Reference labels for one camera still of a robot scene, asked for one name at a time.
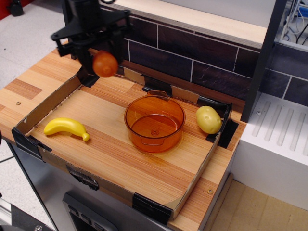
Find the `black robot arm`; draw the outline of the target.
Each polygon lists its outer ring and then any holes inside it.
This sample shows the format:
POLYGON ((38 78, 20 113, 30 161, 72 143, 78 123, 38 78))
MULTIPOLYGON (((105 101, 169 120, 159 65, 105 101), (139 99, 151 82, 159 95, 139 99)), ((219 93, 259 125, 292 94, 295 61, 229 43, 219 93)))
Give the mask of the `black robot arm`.
POLYGON ((77 57, 89 75, 113 76, 123 60, 125 34, 132 28, 129 10, 108 11, 97 0, 69 0, 71 19, 52 34, 60 56, 77 57))

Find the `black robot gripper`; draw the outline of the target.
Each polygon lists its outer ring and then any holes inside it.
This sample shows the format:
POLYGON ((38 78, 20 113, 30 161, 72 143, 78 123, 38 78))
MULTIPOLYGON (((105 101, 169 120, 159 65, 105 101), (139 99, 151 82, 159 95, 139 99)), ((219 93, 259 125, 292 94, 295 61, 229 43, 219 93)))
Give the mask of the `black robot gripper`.
POLYGON ((132 27, 130 10, 108 11, 99 4, 66 4, 64 12, 68 16, 65 27, 51 36, 61 56, 75 54, 83 70, 95 75, 88 48, 107 42, 118 64, 123 62, 124 36, 132 27))

